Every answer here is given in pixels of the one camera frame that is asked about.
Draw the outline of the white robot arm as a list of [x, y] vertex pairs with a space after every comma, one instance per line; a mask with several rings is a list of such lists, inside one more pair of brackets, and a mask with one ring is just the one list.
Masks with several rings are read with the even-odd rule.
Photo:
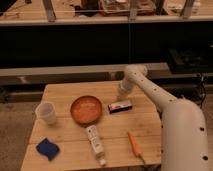
[[150, 81], [147, 73], [145, 65], [127, 65], [117, 98], [126, 98], [136, 85], [162, 113], [161, 171], [210, 171], [202, 110], [191, 100], [177, 98]]

